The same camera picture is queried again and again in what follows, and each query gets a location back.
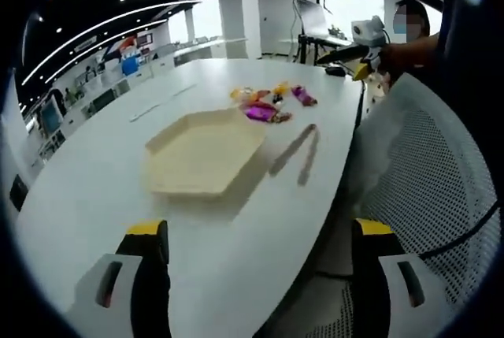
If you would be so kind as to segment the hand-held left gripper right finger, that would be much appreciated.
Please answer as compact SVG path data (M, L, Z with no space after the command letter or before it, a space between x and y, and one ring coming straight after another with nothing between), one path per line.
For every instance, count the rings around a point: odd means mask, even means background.
M388 225L354 219L351 257L355 337L437 337L448 326L445 284Z

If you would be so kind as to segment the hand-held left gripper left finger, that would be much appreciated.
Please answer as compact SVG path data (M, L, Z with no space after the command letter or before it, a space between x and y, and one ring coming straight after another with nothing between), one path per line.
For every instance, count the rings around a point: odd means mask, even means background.
M77 282L65 317L81 337L169 337L165 220L133 225Z

